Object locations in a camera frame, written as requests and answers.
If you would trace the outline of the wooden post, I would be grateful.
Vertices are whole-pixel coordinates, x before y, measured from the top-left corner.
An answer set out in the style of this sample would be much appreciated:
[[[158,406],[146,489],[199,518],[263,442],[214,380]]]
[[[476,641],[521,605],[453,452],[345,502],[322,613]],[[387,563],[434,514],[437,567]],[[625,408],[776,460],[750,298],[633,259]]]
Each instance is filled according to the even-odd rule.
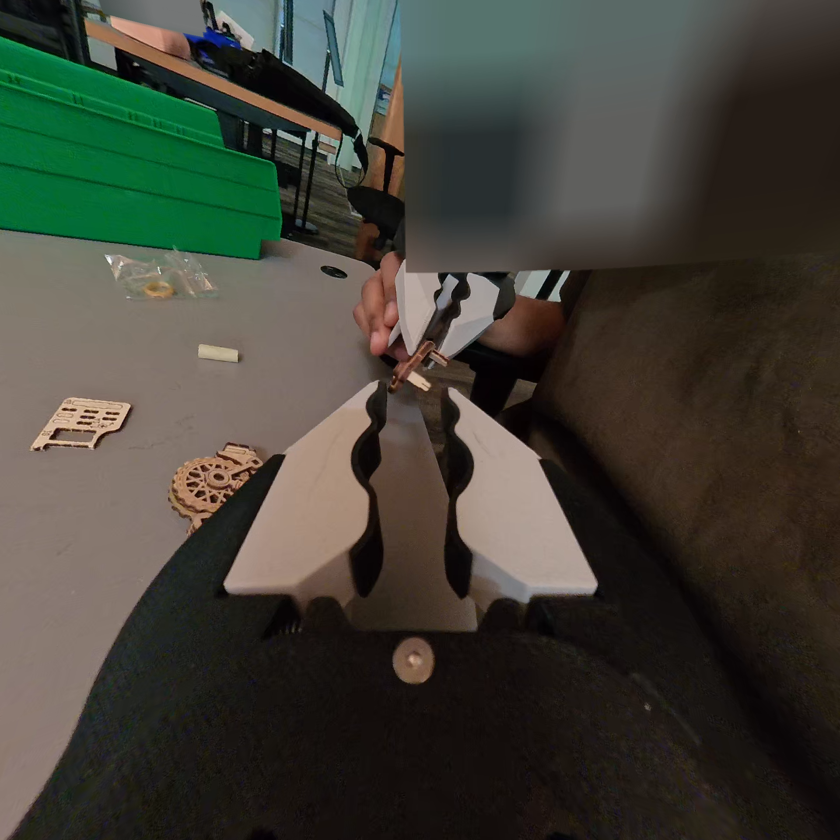
[[[383,118],[374,119],[372,133],[376,138],[395,146],[398,150],[404,150],[404,89],[401,61],[397,64],[387,112]],[[363,186],[381,189],[385,183],[385,153],[370,143],[367,147],[370,167],[362,183]],[[389,193],[397,195],[402,200],[405,197],[404,167],[404,159],[396,156],[389,181]],[[374,249],[378,234],[376,226],[366,222],[361,223],[355,242],[354,257],[356,259],[374,264],[382,257],[382,252]]]

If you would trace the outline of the clear plastic bag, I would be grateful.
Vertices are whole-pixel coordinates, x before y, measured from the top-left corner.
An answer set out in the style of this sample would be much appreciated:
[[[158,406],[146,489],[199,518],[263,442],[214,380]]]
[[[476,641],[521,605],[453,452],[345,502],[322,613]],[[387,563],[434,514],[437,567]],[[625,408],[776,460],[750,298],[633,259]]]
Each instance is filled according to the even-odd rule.
[[[217,296],[217,287],[193,255],[173,249],[149,257],[104,256],[115,283],[130,301]]]

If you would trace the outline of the person's right forearm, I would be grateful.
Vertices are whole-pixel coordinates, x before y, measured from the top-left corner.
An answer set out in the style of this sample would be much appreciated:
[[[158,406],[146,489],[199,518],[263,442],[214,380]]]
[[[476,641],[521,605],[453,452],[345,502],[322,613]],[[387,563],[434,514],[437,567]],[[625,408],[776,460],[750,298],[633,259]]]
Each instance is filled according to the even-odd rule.
[[[507,314],[479,338],[492,350],[519,358],[541,354],[559,340],[566,319],[562,304],[517,295]]]

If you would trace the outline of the small wooden puzzle part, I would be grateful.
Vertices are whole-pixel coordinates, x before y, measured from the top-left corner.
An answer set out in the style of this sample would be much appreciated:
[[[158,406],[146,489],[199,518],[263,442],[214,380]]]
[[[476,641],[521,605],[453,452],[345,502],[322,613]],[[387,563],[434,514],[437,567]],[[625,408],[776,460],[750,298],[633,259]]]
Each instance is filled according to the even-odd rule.
[[[399,362],[394,369],[392,379],[387,386],[389,394],[396,394],[405,384],[413,386],[420,392],[426,393],[431,389],[430,381],[421,374],[420,369],[430,364],[437,364],[447,367],[449,357],[442,354],[435,342],[432,340],[423,341],[415,353],[403,362]]]

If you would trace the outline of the grey desk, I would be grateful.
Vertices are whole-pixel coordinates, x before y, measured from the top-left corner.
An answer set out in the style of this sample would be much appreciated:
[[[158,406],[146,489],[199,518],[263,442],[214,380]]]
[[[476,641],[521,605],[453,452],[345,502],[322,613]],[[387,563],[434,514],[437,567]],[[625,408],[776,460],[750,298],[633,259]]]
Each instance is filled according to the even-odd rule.
[[[284,240],[258,260],[200,257],[216,299],[142,303],[111,253],[145,251],[2,232],[2,837],[185,538],[166,498],[176,468],[226,442],[280,453],[384,370],[350,314],[361,262]],[[239,362],[200,360],[200,343]],[[132,408],[94,449],[30,451],[71,396]]]

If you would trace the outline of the green plastic crate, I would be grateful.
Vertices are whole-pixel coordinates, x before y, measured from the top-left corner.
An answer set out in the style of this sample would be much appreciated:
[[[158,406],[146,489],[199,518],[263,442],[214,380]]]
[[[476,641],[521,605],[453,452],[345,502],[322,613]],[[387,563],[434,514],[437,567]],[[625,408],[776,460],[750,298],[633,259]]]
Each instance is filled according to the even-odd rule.
[[[2,83],[62,99],[69,104],[101,110],[122,119],[129,113],[156,121],[165,131],[182,130],[185,137],[224,147],[215,111],[106,72],[1,38]]]
[[[14,73],[1,117],[2,229],[247,259],[281,238],[266,161]]]

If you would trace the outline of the wooden-top side table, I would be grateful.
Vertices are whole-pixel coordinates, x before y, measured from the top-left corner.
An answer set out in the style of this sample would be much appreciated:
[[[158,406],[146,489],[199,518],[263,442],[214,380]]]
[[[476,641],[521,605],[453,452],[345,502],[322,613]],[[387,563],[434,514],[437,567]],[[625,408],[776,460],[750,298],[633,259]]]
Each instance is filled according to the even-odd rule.
[[[90,39],[126,55],[179,96],[214,110],[227,148],[261,158],[263,130],[271,131],[273,144],[277,142],[278,132],[297,136],[301,140],[300,178],[293,209],[283,215],[290,228],[287,236],[319,233],[318,227],[308,221],[314,168],[320,138],[341,140],[338,125],[240,87],[226,77],[126,35],[110,24],[87,19],[85,27]]]

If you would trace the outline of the blue object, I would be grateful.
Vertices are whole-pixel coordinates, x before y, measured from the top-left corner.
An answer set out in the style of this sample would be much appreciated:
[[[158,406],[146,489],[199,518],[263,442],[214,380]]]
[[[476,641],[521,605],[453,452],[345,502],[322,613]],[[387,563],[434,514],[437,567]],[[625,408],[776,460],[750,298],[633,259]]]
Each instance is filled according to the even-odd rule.
[[[221,50],[241,51],[242,45],[235,39],[211,28],[200,35],[184,34],[189,45],[191,58],[197,63],[213,63]]]

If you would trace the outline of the wooden mechanical gear model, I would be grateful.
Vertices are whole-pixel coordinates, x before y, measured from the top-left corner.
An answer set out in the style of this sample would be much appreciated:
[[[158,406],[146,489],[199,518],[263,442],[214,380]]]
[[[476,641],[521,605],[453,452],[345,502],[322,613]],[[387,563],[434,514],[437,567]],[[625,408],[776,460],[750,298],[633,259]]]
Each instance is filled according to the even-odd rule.
[[[185,462],[175,472],[167,497],[172,509],[189,521],[186,535],[194,534],[263,465],[254,449],[236,443]]]

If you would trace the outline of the person's brown shirt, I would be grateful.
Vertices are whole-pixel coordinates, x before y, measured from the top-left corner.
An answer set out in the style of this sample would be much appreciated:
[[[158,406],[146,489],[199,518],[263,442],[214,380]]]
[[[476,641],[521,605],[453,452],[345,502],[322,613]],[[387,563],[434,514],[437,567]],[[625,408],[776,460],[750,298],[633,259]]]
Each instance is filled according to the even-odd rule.
[[[606,604],[560,636],[688,741],[708,838],[838,838],[838,253],[573,271],[510,429]]]

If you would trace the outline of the black office chair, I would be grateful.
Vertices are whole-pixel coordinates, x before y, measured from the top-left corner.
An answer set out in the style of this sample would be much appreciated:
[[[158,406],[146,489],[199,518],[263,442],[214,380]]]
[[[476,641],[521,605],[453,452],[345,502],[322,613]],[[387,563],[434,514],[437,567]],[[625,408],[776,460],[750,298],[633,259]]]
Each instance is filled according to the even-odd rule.
[[[346,193],[352,209],[362,216],[365,223],[377,227],[379,234],[373,247],[381,250],[393,240],[405,214],[404,201],[391,192],[395,158],[403,158],[404,152],[375,137],[369,138],[369,144],[381,149],[385,155],[382,188],[377,190],[371,186],[355,185],[348,187]]]

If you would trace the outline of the small slotted wooden offcut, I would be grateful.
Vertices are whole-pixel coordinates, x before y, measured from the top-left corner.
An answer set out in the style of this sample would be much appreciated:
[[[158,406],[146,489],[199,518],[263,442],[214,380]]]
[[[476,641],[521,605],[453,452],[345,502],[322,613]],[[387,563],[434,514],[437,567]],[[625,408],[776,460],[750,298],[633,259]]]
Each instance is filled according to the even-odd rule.
[[[71,396],[59,404],[30,445],[31,452],[48,448],[94,449],[101,439],[117,433],[131,411],[127,402]]]

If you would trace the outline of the person's right hand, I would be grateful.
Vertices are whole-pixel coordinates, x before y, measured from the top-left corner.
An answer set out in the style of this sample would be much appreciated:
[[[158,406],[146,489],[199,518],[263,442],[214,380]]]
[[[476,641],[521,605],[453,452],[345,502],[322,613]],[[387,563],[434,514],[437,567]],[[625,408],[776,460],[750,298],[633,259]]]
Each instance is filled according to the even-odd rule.
[[[395,281],[402,263],[403,257],[397,252],[384,255],[380,268],[364,283],[361,300],[353,309],[353,318],[368,340],[371,354],[387,354],[396,361],[408,358],[401,339],[389,344],[391,333],[399,320]]]

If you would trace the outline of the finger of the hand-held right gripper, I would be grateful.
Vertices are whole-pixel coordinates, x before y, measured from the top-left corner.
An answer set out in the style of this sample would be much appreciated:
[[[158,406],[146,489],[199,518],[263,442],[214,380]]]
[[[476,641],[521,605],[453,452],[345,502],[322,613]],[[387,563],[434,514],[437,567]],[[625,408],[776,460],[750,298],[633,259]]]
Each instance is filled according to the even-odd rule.
[[[405,351],[414,354],[427,339],[430,328],[437,351],[449,355],[448,325],[443,322],[449,294],[444,285],[447,272],[413,272],[404,261],[395,276],[398,320],[388,340],[387,354],[397,357],[396,345],[402,341]]]
[[[476,341],[496,319],[504,276],[447,274],[438,296],[438,352],[449,359]]]

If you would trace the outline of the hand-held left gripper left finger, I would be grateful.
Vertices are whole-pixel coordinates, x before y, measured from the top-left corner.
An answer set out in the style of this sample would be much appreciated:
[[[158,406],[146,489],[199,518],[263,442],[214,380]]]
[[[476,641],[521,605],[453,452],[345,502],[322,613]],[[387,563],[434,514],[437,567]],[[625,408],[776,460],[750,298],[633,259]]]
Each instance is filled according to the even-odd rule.
[[[387,390],[373,381],[290,446],[224,581],[229,595],[369,596],[382,572],[371,478],[382,462]]]

